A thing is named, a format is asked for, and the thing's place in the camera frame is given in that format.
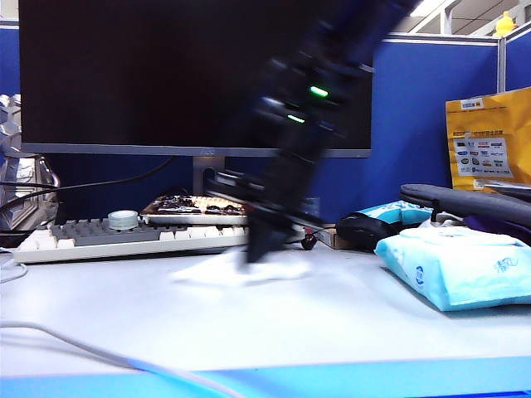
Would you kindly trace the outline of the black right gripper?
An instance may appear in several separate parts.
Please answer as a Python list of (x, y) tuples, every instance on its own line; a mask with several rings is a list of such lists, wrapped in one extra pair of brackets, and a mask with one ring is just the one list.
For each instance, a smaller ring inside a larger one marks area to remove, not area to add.
[(280, 250), (293, 236), (294, 225), (324, 226), (319, 217), (302, 210), (321, 158), (321, 153), (278, 153), (260, 177), (225, 170), (207, 182), (209, 193), (246, 208), (247, 264), (256, 263), (267, 250)]

